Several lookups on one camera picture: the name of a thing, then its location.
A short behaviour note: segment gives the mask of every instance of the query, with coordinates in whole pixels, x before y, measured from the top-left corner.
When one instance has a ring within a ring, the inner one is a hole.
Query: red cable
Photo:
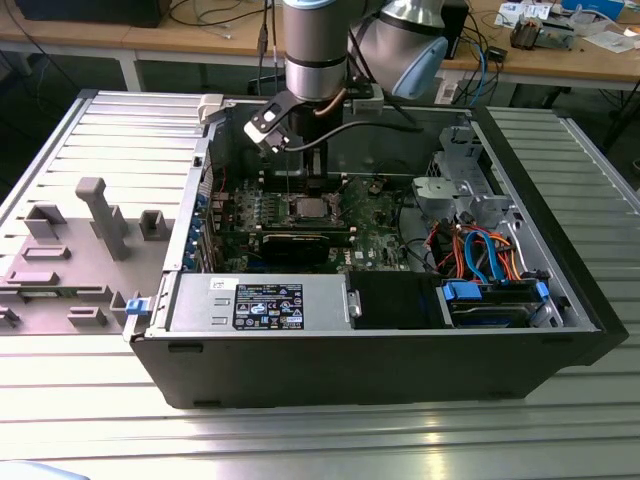
[[[224,174],[224,178],[222,179],[222,186],[220,187],[220,191],[218,193],[224,192],[224,187],[227,184],[227,167],[222,167],[222,172]]]

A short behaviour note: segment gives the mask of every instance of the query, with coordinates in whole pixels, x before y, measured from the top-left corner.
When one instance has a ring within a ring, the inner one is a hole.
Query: sticker
[[[209,290],[235,290],[238,283],[240,283],[239,278],[213,277],[209,281]]]
[[[237,283],[237,279],[215,280]],[[237,284],[235,289],[233,327],[236,330],[304,329],[302,285]]]
[[[25,298],[45,298],[45,297],[57,297],[56,292],[20,292],[21,297]]]

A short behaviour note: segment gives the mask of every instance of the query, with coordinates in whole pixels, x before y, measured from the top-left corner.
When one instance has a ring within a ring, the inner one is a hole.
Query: blue cable
[[[482,92],[482,89],[484,88],[484,80],[487,76],[487,62],[484,58],[484,53],[482,52],[482,48],[480,47],[480,45],[478,45],[475,42],[469,42],[469,43],[471,43],[471,45],[476,47],[476,49],[478,50],[478,55],[480,55],[480,63],[482,64],[482,76],[480,77],[480,85],[478,86],[478,90],[476,90],[476,94],[473,96],[473,99],[469,104],[470,106],[473,106],[473,104],[476,103],[476,100],[478,100],[478,97],[480,96],[480,92]]]
[[[496,253],[495,245],[491,241],[489,235],[477,230],[469,233],[464,241],[464,259],[467,262],[469,270],[475,273],[482,283],[489,283],[487,277],[485,277],[484,274],[473,264],[473,258],[471,256],[471,244],[473,243],[473,239],[476,235],[480,235],[487,244],[487,254],[489,256],[489,265],[491,265],[491,273],[493,274],[493,277],[500,282],[503,281],[505,277],[502,269],[500,268],[500,265],[498,264],[498,255]]]

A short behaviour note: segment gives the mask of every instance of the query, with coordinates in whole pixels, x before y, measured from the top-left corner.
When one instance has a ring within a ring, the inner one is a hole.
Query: gray plastic block
[[[12,272],[7,283],[19,285],[57,285],[56,272]]]
[[[83,302],[108,302],[112,296],[113,293],[109,285],[78,289],[78,298]]]
[[[67,318],[74,327],[96,325],[104,327],[107,324],[107,317],[104,316],[100,307],[71,307]]]
[[[25,260],[67,260],[71,251],[61,245],[59,247],[26,247],[22,250],[22,258]]]
[[[145,210],[138,224],[145,242],[169,240],[171,236],[160,210]]]
[[[82,177],[76,186],[76,196],[87,203],[96,227],[113,260],[124,260],[129,249],[122,240],[121,226],[113,219],[113,214],[104,198],[106,184],[100,177]]]
[[[116,223],[116,225],[120,229],[120,233],[122,233],[122,236],[126,237],[127,233],[129,232],[129,225],[127,225],[126,220],[122,216],[122,211],[120,210],[120,207],[118,205],[109,205],[109,208],[111,209],[111,218],[113,218],[113,221]],[[98,229],[96,222],[90,222],[90,225],[91,225],[91,228],[93,228],[93,231],[96,234],[96,237],[102,238],[102,233]]]
[[[0,292],[0,302],[3,303],[27,303],[27,299],[24,298],[17,290],[7,290]]]
[[[51,204],[34,205],[24,219],[24,224],[38,243],[55,243],[58,235],[53,226],[64,223],[66,221],[58,207]]]
[[[122,298],[120,292],[114,293],[111,303],[109,304],[109,310],[111,310],[111,313],[113,313],[113,316],[120,325],[124,325],[127,321],[127,312],[125,312],[126,306],[127,302]]]
[[[20,321],[18,317],[10,308],[0,305],[0,326],[15,328]]]

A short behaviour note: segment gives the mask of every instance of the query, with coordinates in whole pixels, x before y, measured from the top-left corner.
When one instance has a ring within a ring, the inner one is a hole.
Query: workbench
[[[201,0],[200,9],[213,5]],[[474,0],[473,5],[480,31],[492,45],[506,49],[509,53],[500,74],[500,82],[536,84],[582,88],[604,88],[630,90],[640,78],[640,51],[621,54],[611,53],[583,39],[578,39],[571,51],[536,49],[525,51],[509,45],[507,29],[493,29],[495,14],[500,0]],[[219,0],[216,6],[233,5],[231,0]],[[260,2],[246,3],[230,12],[211,16],[216,21],[240,15],[259,8]],[[7,13],[0,9],[0,50],[38,53]],[[258,63],[256,41],[261,22],[260,15],[253,15],[232,23],[232,39],[221,38],[199,27],[180,25],[165,18],[155,29],[134,28],[122,25],[98,25],[70,22],[34,22],[24,20],[14,7],[14,16],[27,32],[54,55],[77,55],[112,58],[119,62],[124,81],[130,91],[144,90],[139,62],[155,60],[165,62],[188,62],[199,64],[227,64],[255,66]],[[284,58],[284,34],[281,9],[277,8],[278,47],[280,62]],[[194,22],[192,8],[185,4],[176,10],[178,18]],[[640,15],[624,12],[620,21],[640,23]],[[271,55],[265,66],[273,65]],[[459,48],[456,58],[446,60],[438,73],[448,84],[468,79],[478,67],[478,61],[468,45]]]
[[[34,202],[89,215],[74,194],[82,176],[103,176],[127,218],[154,207],[175,218],[174,193],[201,135],[199,101],[127,92],[76,100],[0,206],[0,260],[18,254],[28,233],[20,218]],[[531,138],[554,128],[515,127]],[[136,139],[154,148],[135,148]],[[560,195],[556,215],[572,219],[572,235],[583,237],[576,247],[601,267],[594,277],[630,333],[595,365],[560,371],[524,400],[176,410],[120,335],[0,336],[0,460],[41,461],[92,480],[636,478],[640,263],[629,232],[640,228],[630,207],[640,202],[583,140],[593,161],[568,152],[526,163],[541,191]],[[595,229],[593,218],[610,228]],[[0,275],[5,269],[0,262]]]

